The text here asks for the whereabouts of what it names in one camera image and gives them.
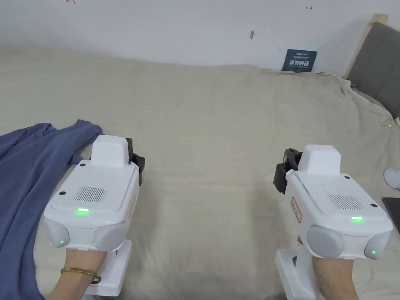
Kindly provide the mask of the person's right hand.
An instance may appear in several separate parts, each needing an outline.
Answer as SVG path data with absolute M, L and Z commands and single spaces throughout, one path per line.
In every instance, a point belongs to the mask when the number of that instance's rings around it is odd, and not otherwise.
M 354 286 L 352 259 L 324 259 L 312 256 L 312 267 L 318 286 Z

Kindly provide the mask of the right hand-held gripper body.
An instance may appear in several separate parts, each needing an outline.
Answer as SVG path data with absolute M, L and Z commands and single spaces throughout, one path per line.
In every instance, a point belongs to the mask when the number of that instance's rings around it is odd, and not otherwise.
M 341 155 L 330 145 L 286 149 L 276 166 L 273 183 L 302 241 L 275 256 L 289 300 L 323 299 L 313 257 L 378 260 L 393 231 L 387 213 L 340 166 Z

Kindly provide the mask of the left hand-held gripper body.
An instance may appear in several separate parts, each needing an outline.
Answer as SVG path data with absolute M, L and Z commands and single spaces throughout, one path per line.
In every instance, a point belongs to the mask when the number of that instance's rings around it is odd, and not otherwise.
M 145 158 L 131 138 L 100 135 L 46 205 L 43 221 L 54 248 L 106 252 L 102 281 L 86 294 L 118 296 L 132 251 L 127 238 Z

